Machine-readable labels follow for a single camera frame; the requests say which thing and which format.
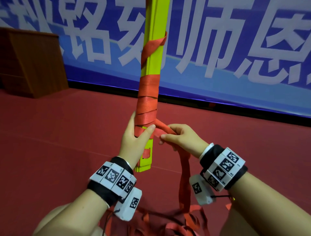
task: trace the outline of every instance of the wooden podium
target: wooden podium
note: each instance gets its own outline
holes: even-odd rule
[[[67,89],[58,35],[0,28],[0,78],[8,93],[23,97]]]

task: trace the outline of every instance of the person's right hand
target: person's right hand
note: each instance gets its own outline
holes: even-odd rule
[[[177,135],[161,135],[160,145],[164,143],[163,141],[175,143],[196,158],[199,158],[208,146],[208,143],[202,140],[188,125],[171,124],[168,126],[177,133]]]

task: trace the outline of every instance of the blue backdrop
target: blue backdrop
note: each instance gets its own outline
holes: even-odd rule
[[[145,0],[0,2],[60,36],[69,80],[138,89]],[[311,117],[311,1],[171,0],[167,32],[161,94]]]

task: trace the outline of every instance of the wire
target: wire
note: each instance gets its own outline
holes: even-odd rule
[[[115,213],[117,213],[117,212],[119,212],[119,211],[120,211],[120,209],[118,209],[118,210],[112,212],[110,215],[108,215],[107,220],[106,220],[106,222],[105,222],[105,226],[104,226],[104,228],[103,228],[103,234],[102,234],[102,236],[105,236],[106,226],[107,226],[108,221],[110,220],[110,217],[113,216]]]
[[[231,195],[219,195],[219,196],[213,195],[213,196],[211,196],[211,198],[217,198],[217,197],[228,197],[228,198],[230,198]]]

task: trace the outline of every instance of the hand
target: hand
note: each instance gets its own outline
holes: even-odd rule
[[[178,135],[161,135],[160,145],[164,143],[163,141],[175,143],[196,158],[199,158],[208,146],[208,143],[202,140],[188,125],[172,124],[168,126]]]
[[[123,134],[119,157],[126,160],[131,168],[134,169],[139,161],[145,146],[155,130],[155,125],[150,125],[138,138],[134,136],[134,118],[135,112],[132,114],[128,126]]]

